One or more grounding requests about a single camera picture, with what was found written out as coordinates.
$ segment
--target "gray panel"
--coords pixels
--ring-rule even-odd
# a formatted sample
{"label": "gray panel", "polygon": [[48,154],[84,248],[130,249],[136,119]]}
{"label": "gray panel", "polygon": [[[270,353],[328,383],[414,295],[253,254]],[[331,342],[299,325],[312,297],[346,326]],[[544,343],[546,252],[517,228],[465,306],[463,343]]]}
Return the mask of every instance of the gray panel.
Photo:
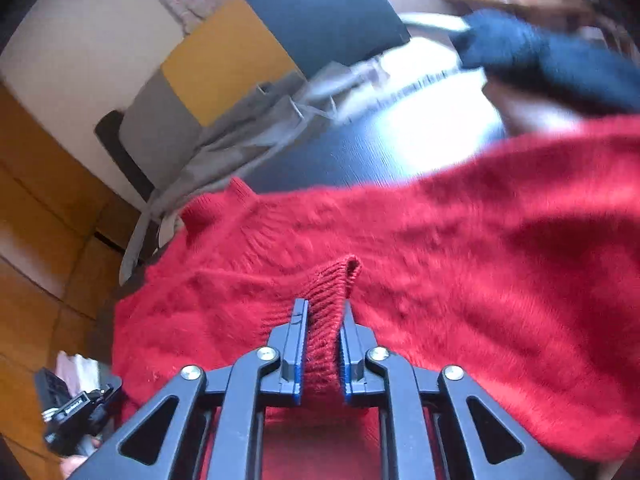
{"label": "gray panel", "polygon": [[154,186],[162,189],[193,156],[201,129],[157,70],[127,109],[120,141]]}

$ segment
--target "dark table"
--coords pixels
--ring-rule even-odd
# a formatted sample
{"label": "dark table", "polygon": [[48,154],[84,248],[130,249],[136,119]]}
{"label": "dark table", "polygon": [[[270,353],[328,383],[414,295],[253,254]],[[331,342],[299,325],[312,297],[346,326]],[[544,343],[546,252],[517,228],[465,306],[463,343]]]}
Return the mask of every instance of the dark table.
{"label": "dark table", "polygon": [[258,193],[400,182],[460,163],[506,134],[479,71],[460,73],[294,144],[245,177]]}

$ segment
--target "red sweater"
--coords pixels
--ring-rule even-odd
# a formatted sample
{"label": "red sweater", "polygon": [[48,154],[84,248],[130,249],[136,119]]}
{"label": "red sweater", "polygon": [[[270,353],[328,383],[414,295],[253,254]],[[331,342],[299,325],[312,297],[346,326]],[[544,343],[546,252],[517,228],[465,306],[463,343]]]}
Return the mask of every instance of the red sweater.
{"label": "red sweater", "polygon": [[377,418],[342,404],[356,322],[424,368],[460,364],[542,444],[623,456],[640,433],[640,118],[521,137],[398,187],[193,200],[116,309],[125,416],[182,366],[233,363],[310,300],[303,407],[273,410],[264,478],[375,478]]}

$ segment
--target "metal screw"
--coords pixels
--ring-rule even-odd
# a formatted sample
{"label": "metal screw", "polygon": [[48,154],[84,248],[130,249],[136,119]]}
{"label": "metal screw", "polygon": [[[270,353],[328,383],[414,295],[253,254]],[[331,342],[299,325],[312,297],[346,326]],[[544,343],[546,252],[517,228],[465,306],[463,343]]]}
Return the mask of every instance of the metal screw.
{"label": "metal screw", "polygon": [[188,381],[193,381],[202,375],[202,370],[196,365],[189,365],[180,370],[180,375]]}
{"label": "metal screw", "polygon": [[449,365],[444,368],[444,376],[449,381],[459,381],[462,377],[465,376],[465,371],[456,365]]}
{"label": "metal screw", "polygon": [[389,350],[383,346],[376,346],[369,350],[369,357],[374,361],[384,361],[389,357]]}
{"label": "metal screw", "polygon": [[258,348],[256,353],[258,354],[258,359],[262,361],[271,361],[276,357],[276,351],[270,346]]}

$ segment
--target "gray cloth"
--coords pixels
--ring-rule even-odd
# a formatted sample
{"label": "gray cloth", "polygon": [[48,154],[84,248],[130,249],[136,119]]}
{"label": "gray cloth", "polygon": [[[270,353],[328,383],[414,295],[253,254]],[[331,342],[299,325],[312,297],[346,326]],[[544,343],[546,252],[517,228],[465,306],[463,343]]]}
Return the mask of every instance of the gray cloth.
{"label": "gray cloth", "polygon": [[140,170],[162,189],[193,156],[201,130],[158,69],[127,110],[118,135]]}
{"label": "gray cloth", "polygon": [[[232,176],[243,177],[284,147],[326,131],[340,120],[338,105],[345,95],[375,72],[371,66],[347,68],[332,63],[308,83],[300,74],[291,73],[255,89],[214,124],[202,128],[188,161],[169,184],[156,189],[148,200],[123,258],[120,283],[129,278],[138,262],[151,219],[160,220],[204,192],[223,189]],[[191,132],[188,136],[176,131],[169,134],[172,139],[163,139],[163,145],[175,146],[179,139],[193,138]],[[183,146],[177,154],[185,158]],[[162,164],[175,165],[165,159],[160,157]],[[152,172],[158,175],[161,170],[156,167]]]}

